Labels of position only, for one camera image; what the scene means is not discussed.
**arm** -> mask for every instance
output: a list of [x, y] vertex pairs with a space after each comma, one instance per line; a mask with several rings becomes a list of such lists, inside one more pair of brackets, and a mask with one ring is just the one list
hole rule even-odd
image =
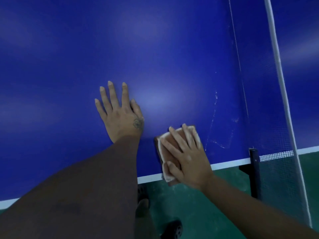
[[169, 129], [182, 152], [166, 140], [161, 140], [181, 163], [179, 170], [173, 163], [168, 162], [170, 172], [180, 182], [203, 192], [247, 238], [319, 238], [319, 234], [314, 230], [215, 176], [196, 130], [189, 131], [185, 124], [182, 127], [187, 142], [172, 127]]
[[131, 238], [137, 204], [136, 154], [144, 119], [123, 86], [122, 107], [112, 83], [97, 109], [114, 142], [103, 152], [61, 170], [0, 217], [0, 238]]

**green floor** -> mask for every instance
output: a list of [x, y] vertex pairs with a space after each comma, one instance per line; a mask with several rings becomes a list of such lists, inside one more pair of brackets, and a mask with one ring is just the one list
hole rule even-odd
[[[319, 232], [319, 152], [300, 156], [313, 228]], [[238, 167], [221, 169], [215, 174], [238, 189], [250, 193], [248, 175]], [[164, 181], [147, 183], [151, 214], [159, 232], [166, 223], [180, 219], [182, 239], [245, 238], [241, 232], [200, 192], [185, 185], [168, 187]]]

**tattoo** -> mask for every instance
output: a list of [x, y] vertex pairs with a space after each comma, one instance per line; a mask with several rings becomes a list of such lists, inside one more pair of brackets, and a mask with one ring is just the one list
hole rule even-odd
[[139, 129], [141, 132], [143, 132], [144, 129], [144, 119], [138, 119], [136, 118], [134, 120], [133, 126], [137, 129]]

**white stripe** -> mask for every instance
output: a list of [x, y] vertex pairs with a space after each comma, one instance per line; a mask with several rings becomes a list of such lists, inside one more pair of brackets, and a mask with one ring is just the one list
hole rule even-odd
[[[285, 158], [285, 154], [288, 152], [262, 155], [260, 156], [260, 158], [264, 158], [266, 156], [270, 156], [270, 158], [272, 159]], [[307, 153], [314, 153], [314, 152], [319, 152], [319, 146], [298, 149], [298, 154], [307, 154]], [[211, 165], [211, 168], [212, 170], [219, 170], [219, 169], [226, 169], [226, 168], [236, 167], [236, 166], [245, 165], [245, 164], [250, 164], [250, 158], [243, 158], [243, 159], [238, 159], [238, 160], [229, 161], [229, 162], [215, 163]], [[144, 183], [158, 181], [158, 180], [162, 180], [162, 174], [152, 174], [147, 176], [141, 176], [141, 177], [138, 177], [138, 184], [144, 184]], [[18, 199], [9, 199], [9, 200], [0, 201], [0, 210], [10, 207], [10, 205], [12, 205], [17, 200]]]
[[293, 157], [294, 157], [295, 163], [296, 163], [296, 173], [298, 176], [299, 186], [300, 186], [301, 194], [302, 194], [302, 198], [301, 198], [302, 204], [305, 206], [304, 213], [307, 216], [307, 220], [308, 220], [307, 224], [309, 225], [310, 228], [312, 228], [306, 186], [305, 186], [305, 181], [303, 179], [300, 160], [299, 160], [298, 153], [297, 153], [296, 140], [295, 140], [295, 136], [293, 134], [293, 124], [292, 124], [291, 117], [290, 117], [288, 96], [287, 96], [287, 92], [286, 92], [284, 74], [282, 72], [282, 67], [281, 67], [280, 53], [279, 53], [279, 47], [278, 47], [278, 42], [277, 42], [277, 36], [276, 36], [275, 20], [274, 20], [274, 15], [272, 13], [272, 7], [271, 7], [270, 0], [265, 0], [265, 7], [266, 7], [266, 11], [267, 11], [269, 32], [270, 32], [270, 37], [271, 37], [272, 50], [274, 52], [274, 58], [275, 58], [275, 63], [276, 63], [278, 82], [279, 82], [279, 86], [280, 86], [282, 100], [284, 103], [287, 128], [288, 128], [288, 132], [289, 132], [290, 143], [291, 143], [291, 146], [293, 149]]

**blue table tennis table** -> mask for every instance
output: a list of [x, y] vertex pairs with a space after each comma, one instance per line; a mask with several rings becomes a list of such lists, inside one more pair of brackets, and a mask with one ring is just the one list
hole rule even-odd
[[[297, 65], [307, 57], [290, 50], [302, 37], [286, 47], [286, 33], [305, 30], [291, 25], [304, 18], [277, 17], [274, 2], [297, 147], [318, 151], [319, 66]], [[264, 9], [263, 0], [0, 0], [0, 209], [112, 144], [94, 105], [108, 80], [118, 96], [126, 82], [145, 117], [138, 183], [161, 179], [154, 137], [169, 126], [195, 125], [213, 169], [250, 163], [256, 121], [261, 155], [282, 152], [269, 135], [284, 117], [265, 82], [277, 75]]]

